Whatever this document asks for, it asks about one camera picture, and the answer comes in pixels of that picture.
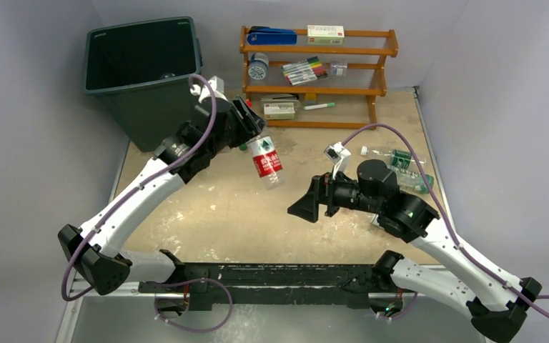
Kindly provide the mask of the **green capped white marker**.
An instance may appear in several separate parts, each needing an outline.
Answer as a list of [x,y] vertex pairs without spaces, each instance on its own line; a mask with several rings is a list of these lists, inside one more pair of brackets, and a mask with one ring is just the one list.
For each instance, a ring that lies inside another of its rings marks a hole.
[[330,107],[334,107],[334,106],[335,106],[334,102],[324,103],[324,104],[314,104],[314,105],[304,106],[303,110],[311,111],[311,110],[316,110],[316,109],[330,108]]

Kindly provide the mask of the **pack of coloured markers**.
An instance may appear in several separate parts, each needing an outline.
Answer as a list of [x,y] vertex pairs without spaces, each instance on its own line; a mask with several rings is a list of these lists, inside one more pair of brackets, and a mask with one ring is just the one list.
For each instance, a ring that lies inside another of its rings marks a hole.
[[328,77],[325,65],[314,56],[292,64],[281,66],[282,74],[292,86],[299,86]]

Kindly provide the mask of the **orange wooden shelf rack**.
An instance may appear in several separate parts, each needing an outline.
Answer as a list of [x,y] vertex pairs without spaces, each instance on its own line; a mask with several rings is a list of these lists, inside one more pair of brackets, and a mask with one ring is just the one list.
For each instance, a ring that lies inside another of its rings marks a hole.
[[[348,30],[347,36],[350,38],[366,38],[366,39],[385,39],[384,47],[382,48],[367,48],[367,47],[344,47],[344,46],[319,46],[319,45],[298,45],[298,44],[275,44],[275,45],[254,45],[250,44],[254,39],[249,39],[253,33],[266,32],[265,27],[246,27],[242,26],[239,52],[244,59],[244,76],[242,77],[242,92],[246,99],[250,99],[253,94],[274,94],[274,93],[289,93],[289,94],[316,94],[316,95],[336,95],[336,96],[365,96],[367,102],[367,110],[369,122],[368,124],[376,124],[376,98],[385,96],[387,93],[387,84],[385,81],[385,62],[387,57],[395,58],[398,54],[398,41],[395,30],[389,31],[370,31],[370,30]],[[252,85],[250,84],[249,69],[250,56],[249,53],[281,53],[281,54],[310,54],[312,57],[322,57],[322,55],[358,55],[358,56],[379,56],[377,63],[349,63],[349,69],[364,69],[372,70],[373,75],[371,83],[364,88],[341,88],[331,86],[304,86],[307,84],[293,84],[289,86],[273,86],[273,85]],[[365,123],[353,122],[328,122],[328,121],[294,121],[294,120],[279,120],[268,119],[267,122],[273,127],[284,128],[310,128],[310,129],[360,129]]]

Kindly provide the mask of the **round tape roll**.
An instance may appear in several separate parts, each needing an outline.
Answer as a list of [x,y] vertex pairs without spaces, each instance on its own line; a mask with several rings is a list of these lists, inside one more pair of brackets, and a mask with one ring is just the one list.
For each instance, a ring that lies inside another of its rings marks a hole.
[[269,70],[269,58],[263,53],[253,53],[249,59],[247,74],[253,80],[264,80]]

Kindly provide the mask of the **green label bottle white cap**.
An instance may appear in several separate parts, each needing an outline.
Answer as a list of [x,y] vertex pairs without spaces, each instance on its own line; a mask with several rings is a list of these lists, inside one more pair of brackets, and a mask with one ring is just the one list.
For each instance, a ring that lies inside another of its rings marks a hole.
[[409,152],[401,149],[393,149],[389,147],[368,147],[362,146],[360,155],[368,159],[380,159],[390,166],[396,166],[400,169],[418,170],[418,164],[424,167],[427,164],[428,158],[423,155],[417,155],[417,159]]

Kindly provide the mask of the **dark green plastic bin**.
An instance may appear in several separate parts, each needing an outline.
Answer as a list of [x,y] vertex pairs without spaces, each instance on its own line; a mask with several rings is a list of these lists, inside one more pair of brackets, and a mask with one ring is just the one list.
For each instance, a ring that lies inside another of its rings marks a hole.
[[202,71],[190,16],[93,29],[86,35],[83,91],[142,152],[153,151],[191,118],[188,77]]

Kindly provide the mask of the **small clear jar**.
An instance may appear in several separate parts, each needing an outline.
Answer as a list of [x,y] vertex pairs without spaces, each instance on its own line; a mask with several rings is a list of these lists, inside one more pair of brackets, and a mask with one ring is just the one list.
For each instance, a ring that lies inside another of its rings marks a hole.
[[330,73],[336,77],[346,77],[348,63],[345,60],[332,60],[330,62]]

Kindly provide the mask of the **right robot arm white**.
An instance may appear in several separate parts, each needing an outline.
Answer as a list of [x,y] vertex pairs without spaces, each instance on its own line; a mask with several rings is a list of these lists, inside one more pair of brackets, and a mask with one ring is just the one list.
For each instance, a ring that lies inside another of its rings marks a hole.
[[378,289],[411,289],[461,313],[483,336],[511,342],[525,322],[542,286],[534,278],[516,277],[493,264],[466,241],[453,236],[439,213],[423,199],[400,189],[397,176],[383,161],[359,164],[357,179],[342,172],[311,179],[307,193],[287,212],[315,223],[319,207],[328,217],[339,209],[375,214],[377,225],[441,263],[447,274],[433,271],[387,250],[373,267]]

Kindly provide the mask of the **red label bottle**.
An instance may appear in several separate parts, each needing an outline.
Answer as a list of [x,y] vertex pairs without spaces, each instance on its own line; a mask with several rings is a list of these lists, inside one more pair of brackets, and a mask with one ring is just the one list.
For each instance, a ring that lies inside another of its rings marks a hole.
[[261,132],[245,145],[251,151],[258,177],[265,189],[271,190],[283,185],[283,168],[269,127],[264,119],[262,121]]

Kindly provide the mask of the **blue stapler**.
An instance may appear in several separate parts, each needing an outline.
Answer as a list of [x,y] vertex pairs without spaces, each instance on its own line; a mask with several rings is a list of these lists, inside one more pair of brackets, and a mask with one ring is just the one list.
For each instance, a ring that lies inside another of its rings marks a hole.
[[295,45],[297,33],[290,29],[251,26],[247,35],[250,45]]

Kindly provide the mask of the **white green small box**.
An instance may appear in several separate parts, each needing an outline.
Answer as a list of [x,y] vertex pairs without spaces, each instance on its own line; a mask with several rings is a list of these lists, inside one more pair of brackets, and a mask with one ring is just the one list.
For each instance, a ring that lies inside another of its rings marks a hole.
[[342,46],[345,41],[343,26],[308,25],[307,44],[323,46]]

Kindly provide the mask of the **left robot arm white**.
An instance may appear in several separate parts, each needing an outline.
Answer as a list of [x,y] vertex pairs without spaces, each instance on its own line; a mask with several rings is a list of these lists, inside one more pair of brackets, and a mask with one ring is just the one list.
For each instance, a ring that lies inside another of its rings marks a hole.
[[76,270],[100,295],[126,282],[157,282],[166,292],[181,289],[184,272],[172,253],[138,253],[122,247],[165,199],[206,169],[218,153],[250,142],[265,127],[266,121],[239,96],[196,104],[192,118],[162,141],[121,194],[80,227],[66,224],[59,230],[57,238],[68,261],[65,273]]

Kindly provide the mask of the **green bottle far right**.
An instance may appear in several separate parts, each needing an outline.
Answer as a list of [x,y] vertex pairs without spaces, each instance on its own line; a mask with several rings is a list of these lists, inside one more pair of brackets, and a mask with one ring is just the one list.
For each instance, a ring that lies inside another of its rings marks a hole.
[[417,194],[428,194],[428,187],[434,186],[434,177],[426,174],[426,181],[422,178],[422,175],[418,172],[408,171],[406,169],[400,169],[392,166],[392,170],[397,176],[397,183],[400,188],[408,192],[414,192]]

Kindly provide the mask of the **white red box lower shelf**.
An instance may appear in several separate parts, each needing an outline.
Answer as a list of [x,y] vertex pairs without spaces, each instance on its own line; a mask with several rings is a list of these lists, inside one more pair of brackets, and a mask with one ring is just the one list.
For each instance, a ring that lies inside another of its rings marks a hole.
[[275,102],[263,105],[263,114],[266,120],[290,120],[295,117],[293,102]]

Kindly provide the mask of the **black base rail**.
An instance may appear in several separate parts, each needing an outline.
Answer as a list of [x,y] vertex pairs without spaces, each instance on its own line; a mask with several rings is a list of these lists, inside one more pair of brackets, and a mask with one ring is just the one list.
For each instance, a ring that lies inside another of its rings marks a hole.
[[178,294],[192,311],[215,304],[340,305],[393,316],[413,293],[400,290],[376,264],[267,264],[181,262],[164,282],[140,282],[139,292],[158,296],[158,309],[172,312]]

